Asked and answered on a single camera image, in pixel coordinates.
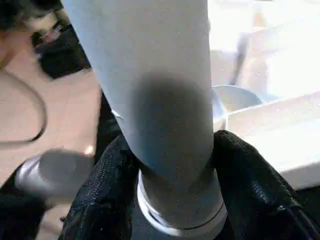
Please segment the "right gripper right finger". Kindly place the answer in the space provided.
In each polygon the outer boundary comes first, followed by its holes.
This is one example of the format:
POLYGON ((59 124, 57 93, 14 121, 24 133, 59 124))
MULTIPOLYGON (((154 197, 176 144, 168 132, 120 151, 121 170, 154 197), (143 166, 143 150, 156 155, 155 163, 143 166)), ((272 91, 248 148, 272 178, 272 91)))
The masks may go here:
POLYGON ((237 240, 318 240, 320 226, 259 151, 227 130, 214 133, 215 168, 237 240))

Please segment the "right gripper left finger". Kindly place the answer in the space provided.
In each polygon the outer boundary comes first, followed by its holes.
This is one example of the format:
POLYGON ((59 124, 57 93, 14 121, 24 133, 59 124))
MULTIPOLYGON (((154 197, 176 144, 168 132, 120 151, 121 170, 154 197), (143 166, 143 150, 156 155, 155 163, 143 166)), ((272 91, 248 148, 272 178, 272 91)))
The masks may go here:
POLYGON ((119 135, 78 190, 59 239, 131 239, 138 173, 139 161, 119 135))

